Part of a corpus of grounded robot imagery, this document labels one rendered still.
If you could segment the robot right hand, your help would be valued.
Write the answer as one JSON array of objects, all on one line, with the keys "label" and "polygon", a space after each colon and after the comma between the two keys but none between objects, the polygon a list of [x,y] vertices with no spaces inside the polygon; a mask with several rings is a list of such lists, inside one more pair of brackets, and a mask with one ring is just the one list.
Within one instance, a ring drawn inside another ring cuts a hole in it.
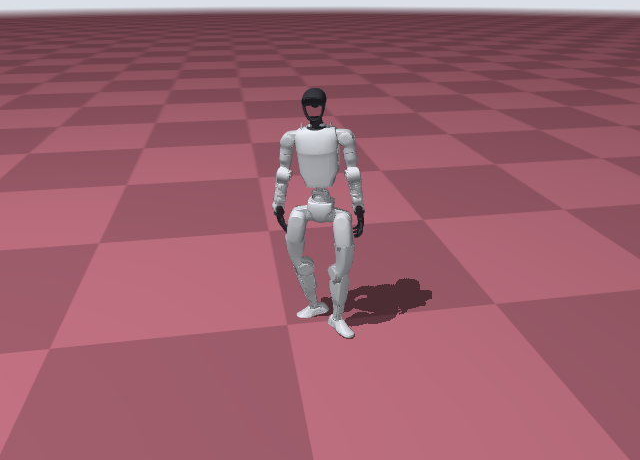
[{"label": "robot right hand", "polygon": [[277,220],[279,224],[282,226],[283,230],[287,233],[287,224],[285,224],[285,220],[283,214],[285,213],[282,206],[278,206],[276,208],[277,213],[274,211],[274,215],[277,216]]}]

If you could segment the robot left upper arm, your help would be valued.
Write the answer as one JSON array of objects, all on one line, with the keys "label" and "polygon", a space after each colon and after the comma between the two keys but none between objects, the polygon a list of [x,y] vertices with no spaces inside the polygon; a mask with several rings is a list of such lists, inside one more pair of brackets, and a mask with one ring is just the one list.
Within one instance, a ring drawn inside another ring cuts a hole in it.
[{"label": "robot left upper arm", "polygon": [[357,153],[355,145],[355,137],[349,129],[336,129],[337,140],[342,148],[346,170],[344,170],[345,179],[349,182],[360,180],[357,164]]}]

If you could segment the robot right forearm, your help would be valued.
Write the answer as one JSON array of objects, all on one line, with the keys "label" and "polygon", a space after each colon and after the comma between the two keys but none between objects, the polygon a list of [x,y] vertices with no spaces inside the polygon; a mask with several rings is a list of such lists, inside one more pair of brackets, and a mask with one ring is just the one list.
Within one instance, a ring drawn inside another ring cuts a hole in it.
[{"label": "robot right forearm", "polygon": [[277,173],[276,173],[276,182],[275,182],[275,187],[276,188],[275,188],[275,194],[274,194],[274,202],[272,204],[272,208],[276,213],[277,213],[276,208],[278,206],[282,206],[283,210],[284,210],[284,203],[285,203],[285,200],[286,200],[286,191],[287,191],[287,188],[288,188],[288,183],[287,182],[277,180],[278,170],[277,170]]}]

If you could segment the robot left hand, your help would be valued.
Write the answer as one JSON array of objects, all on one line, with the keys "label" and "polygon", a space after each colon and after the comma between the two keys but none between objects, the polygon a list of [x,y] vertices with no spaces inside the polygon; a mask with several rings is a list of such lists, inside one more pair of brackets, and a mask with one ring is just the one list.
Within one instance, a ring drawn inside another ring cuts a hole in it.
[{"label": "robot left hand", "polygon": [[354,211],[355,215],[357,215],[357,219],[358,219],[358,225],[356,227],[354,227],[353,229],[357,229],[356,231],[354,231],[353,233],[357,233],[354,234],[353,236],[355,236],[354,238],[359,237],[360,235],[362,235],[363,233],[363,226],[364,226],[364,213],[365,210],[362,209],[362,206],[358,205],[355,208],[356,212]]}]

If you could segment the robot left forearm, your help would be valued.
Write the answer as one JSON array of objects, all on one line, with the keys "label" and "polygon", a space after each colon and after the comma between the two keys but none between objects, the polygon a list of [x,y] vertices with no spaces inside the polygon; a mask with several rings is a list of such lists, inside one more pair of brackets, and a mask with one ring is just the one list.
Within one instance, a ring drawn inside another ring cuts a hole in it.
[{"label": "robot left forearm", "polygon": [[359,171],[360,180],[352,181],[352,182],[348,183],[349,188],[350,188],[352,207],[353,207],[353,210],[355,212],[356,212],[355,208],[358,205],[362,206],[362,209],[364,210],[364,205],[363,205],[363,202],[362,202],[363,201],[363,194],[362,194],[362,188],[361,188],[362,187],[361,173],[360,173],[359,168],[358,168],[358,171]]}]

